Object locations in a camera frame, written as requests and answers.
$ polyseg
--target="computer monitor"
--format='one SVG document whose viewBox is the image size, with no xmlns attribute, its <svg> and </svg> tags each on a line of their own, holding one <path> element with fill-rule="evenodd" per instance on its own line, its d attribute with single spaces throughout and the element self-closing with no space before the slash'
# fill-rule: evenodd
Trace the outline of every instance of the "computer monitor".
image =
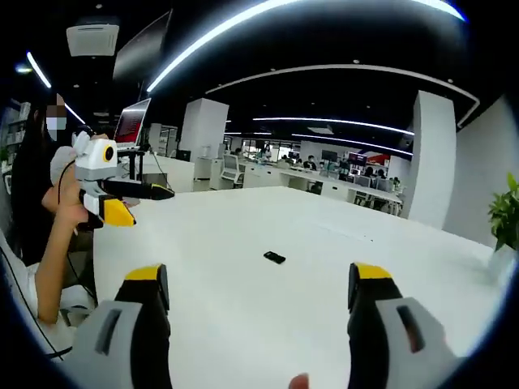
<svg viewBox="0 0 519 389">
<path fill-rule="evenodd" d="M 329 152 L 328 150 L 321 151 L 321 160 L 330 160 L 331 162 L 337 161 L 337 153 Z"/>
<path fill-rule="evenodd" d="M 356 152 L 351 152 L 349 155 L 348 155 L 348 161 L 352 164 L 352 165 L 356 165 L 356 166 L 365 166 L 366 165 L 366 162 L 367 162 L 367 156 L 363 155 L 363 154 L 357 154 Z"/>
<path fill-rule="evenodd" d="M 118 150 L 137 148 L 137 141 L 151 100 L 142 100 L 122 110 L 114 135 Z"/>
</svg>

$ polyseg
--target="white table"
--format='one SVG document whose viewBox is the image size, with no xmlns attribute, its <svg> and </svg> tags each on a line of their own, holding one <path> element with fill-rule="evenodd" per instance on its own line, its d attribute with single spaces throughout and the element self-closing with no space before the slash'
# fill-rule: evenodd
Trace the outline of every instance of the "white table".
<svg viewBox="0 0 519 389">
<path fill-rule="evenodd" d="M 372 195 L 376 198 L 386 199 L 386 200 L 392 201 L 394 203 L 399 203 L 399 204 L 402 203 L 402 201 L 394 193 L 389 193 L 389 192 L 385 192 L 383 190 L 378 190 L 378 189 L 373 189 L 373 188 L 369 188 L 366 186 L 361 186 L 359 184 L 353 184 L 352 182 L 337 180 L 335 178 L 324 177 L 324 176 L 319 175 L 317 172 L 307 173 L 307 172 L 297 172 L 294 170 L 280 170 L 280 174 L 286 175 L 289 177 L 302 178 L 307 181 L 322 182 L 323 190 L 326 193 L 324 193 L 324 194 L 321 193 L 321 194 L 324 195 L 325 197 L 336 197 L 331 194 L 333 193 L 334 190 L 339 190 L 339 186 L 342 186 L 345 188 L 346 194 L 345 194 L 345 196 L 340 196 L 340 197 L 345 197 L 345 199 L 347 199 L 347 198 L 351 199 L 352 197 L 354 197 L 354 195 L 351 196 L 351 195 L 347 194 L 348 191 L 353 191 L 353 192 L 367 193 L 368 195 Z"/>
<path fill-rule="evenodd" d="M 146 153 L 143 157 L 143 174 L 164 173 L 168 183 L 176 193 L 192 192 L 193 181 L 195 179 L 195 163 L 168 158 L 166 156 L 156 156 L 157 160 Z M 125 160 L 118 166 L 118 176 L 125 176 L 129 172 L 129 161 Z M 139 172 L 139 158 L 135 158 L 135 173 Z"/>
<path fill-rule="evenodd" d="M 301 372 L 313 389 L 347 387 L 353 261 L 385 267 L 457 355 L 478 343 L 501 296 L 483 271 L 492 248 L 300 190 L 183 193 L 132 211 L 135 227 L 95 232 L 97 295 L 112 299 L 129 271 L 166 264 L 175 389 L 286 389 Z"/>
</svg>

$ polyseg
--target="green leaves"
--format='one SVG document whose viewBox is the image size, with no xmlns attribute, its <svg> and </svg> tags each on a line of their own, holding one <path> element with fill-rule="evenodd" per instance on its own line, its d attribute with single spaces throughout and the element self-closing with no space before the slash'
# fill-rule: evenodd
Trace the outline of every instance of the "green leaves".
<svg viewBox="0 0 519 389">
<path fill-rule="evenodd" d="M 517 184 L 516 180 L 513 179 L 513 175 L 510 172 L 508 172 L 506 178 L 508 182 L 508 188 L 510 188 L 510 191 L 517 192 L 517 189 L 519 189 L 519 185 Z"/>
<path fill-rule="evenodd" d="M 494 194 L 488 214 L 492 234 L 497 237 L 498 250 L 503 245 L 519 247 L 519 184 L 511 173 L 507 175 L 509 192 Z"/>
</svg>

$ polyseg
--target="person's arm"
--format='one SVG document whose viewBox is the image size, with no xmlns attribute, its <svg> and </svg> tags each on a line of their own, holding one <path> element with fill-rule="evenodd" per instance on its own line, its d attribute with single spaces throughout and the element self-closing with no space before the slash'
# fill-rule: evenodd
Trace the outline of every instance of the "person's arm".
<svg viewBox="0 0 519 389">
<path fill-rule="evenodd" d="M 58 318 L 66 269 L 66 252 L 74 227 L 75 225 L 58 211 L 43 259 L 34 277 L 38 296 L 38 318 L 44 323 L 54 324 Z"/>
<path fill-rule="evenodd" d="M 43 205 L 49 212 L 56 213 L 58 210 L 58 188 L 51 186 L 44 194 L 41 200 Z"/>
<path fill-rule="evenodd" d="M 56 323 L 58 319 L 66 252 L 75 226 L 86 221 L 88 213 L 79 201 L 79 183 L 74 178 L 72 166 L 63 174 L 60 204 L 57 206 L 45 253 L 35 274 L 38 318 L 44 323 Z"/>
</svg>

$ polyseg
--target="laptop screen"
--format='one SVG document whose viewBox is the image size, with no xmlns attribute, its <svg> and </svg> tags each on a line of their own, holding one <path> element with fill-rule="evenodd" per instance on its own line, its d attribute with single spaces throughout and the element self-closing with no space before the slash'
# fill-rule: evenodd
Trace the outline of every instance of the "laptop screen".
<svg viewBox="0 0 519 389">
<path fill-rule="evenodd" d="M 137 144 L 150 101 L 151 99 L 142 100 L 122 110 L 114 136 L 116 143 Z"/>
</svg>

